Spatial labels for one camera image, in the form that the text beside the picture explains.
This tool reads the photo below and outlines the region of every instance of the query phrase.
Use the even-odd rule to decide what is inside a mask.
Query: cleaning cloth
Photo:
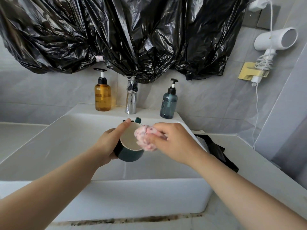
[[[162,132],[159,132],[154,127],[150,127],[148,125],[143,125],[142,127],[139,127],[135,130],[134,136],[137,139],[136,143],[145,151],[157,150],[157,147],[154,144],[147,142],[147,140],[145,139],[145,135],[147,134],[154,134],[161,137],[162,139],[167,139],[167,137]]]

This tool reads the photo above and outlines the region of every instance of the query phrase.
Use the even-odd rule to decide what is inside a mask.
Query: mug handle
[[[135,119],[135,121],[134,121],[134,122],[135,122],[135,123],[141,123],[141,121],[142,121],[142,120],[141,120],[141,118],[136,117],[136,119]]]

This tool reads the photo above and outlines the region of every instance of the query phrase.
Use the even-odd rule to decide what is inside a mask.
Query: faucet
[[[138,82],[134,80],[135,76],[130,77],[127,86],[126,110],[127,114],[133,115],[136,113],[136,96],[138,93]]]

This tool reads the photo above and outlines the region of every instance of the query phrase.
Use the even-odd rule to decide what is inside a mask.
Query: hand
[[[89,150],[96,154],[99,158],[99,166],[103,166],[109,163],[112,159],[117,159],[113,150],[117,145],[119,138],[124,131],[130,126],[131,119],[127,119],[118,125],[117,128],[112,128],[105,131],[102,136],[98,139],[97,143],[94,144]]]
[[[205,153],[180,123],[156,123],[153,127],[166,134],[167,140],[152,134],[146,140],[175,161],[191,166],[196,153]]]

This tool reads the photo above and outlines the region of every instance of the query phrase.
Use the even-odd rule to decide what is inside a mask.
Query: pump dispenser
[[[111,87],[104,76],[106,69],[94,68],[100,72],[98,84],[95,85],[95,107],[98,111],[108,111],[111,109]]]
[[[175,83],[177,79],[171,79],[172,86],[168,89],[167,93],[163,95],[160,116],[165,119],[172,119],[174,117],[178,96],[176,95]]]

